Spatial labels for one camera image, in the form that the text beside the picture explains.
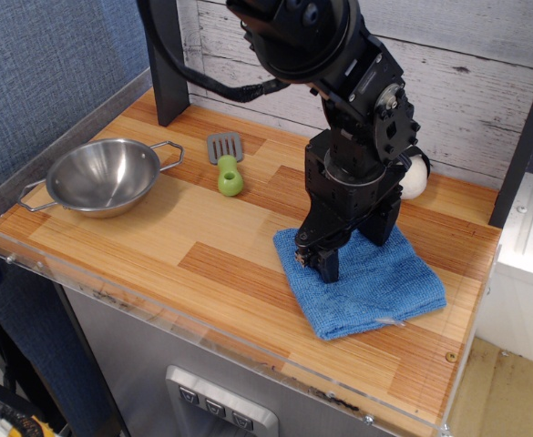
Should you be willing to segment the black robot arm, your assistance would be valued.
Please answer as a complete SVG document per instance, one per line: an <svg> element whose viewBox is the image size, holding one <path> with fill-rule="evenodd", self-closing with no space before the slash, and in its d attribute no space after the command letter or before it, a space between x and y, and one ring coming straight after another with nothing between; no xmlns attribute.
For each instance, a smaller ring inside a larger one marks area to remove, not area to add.
<svg viewBox="0 0 533 437"><path fill-rule="evenodd" d="M354 232L388 240L419 125L402 68L366 28L355 1L230 1L261 65L320 96L328 128L305 149L310 211L296 257L322 280L339 277Z"/></svg>

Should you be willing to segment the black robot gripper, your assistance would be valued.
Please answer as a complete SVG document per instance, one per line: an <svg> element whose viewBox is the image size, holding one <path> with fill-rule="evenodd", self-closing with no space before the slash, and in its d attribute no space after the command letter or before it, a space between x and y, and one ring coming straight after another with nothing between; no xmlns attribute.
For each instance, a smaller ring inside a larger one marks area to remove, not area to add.
<svg viewBox="0 0 533 437"><path fill-rule="evenodd" d="M313 137L304 161L311 207L295 237L299 263L316 269L324 283L335 283L338 250L354 231L383 246L399 214L404 175L403 163L385 166L373 147L336 130L326 129Z"/></svg>

